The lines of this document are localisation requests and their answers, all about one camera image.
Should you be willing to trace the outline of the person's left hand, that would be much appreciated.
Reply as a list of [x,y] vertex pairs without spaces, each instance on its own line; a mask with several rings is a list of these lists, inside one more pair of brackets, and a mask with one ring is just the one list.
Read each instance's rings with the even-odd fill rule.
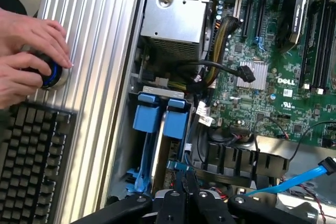
[[67,32],[55,20],[38,19],[1,9],[1,56],[9,56],[29,46],[70,68]]

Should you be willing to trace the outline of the person's right hand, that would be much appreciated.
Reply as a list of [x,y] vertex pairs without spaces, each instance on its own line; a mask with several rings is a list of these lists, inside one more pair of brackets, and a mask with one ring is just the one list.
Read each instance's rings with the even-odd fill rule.
[[41,74],[50,75],[47,63],[27,52],[1,56],[1,109],[18,104],[42,84]]

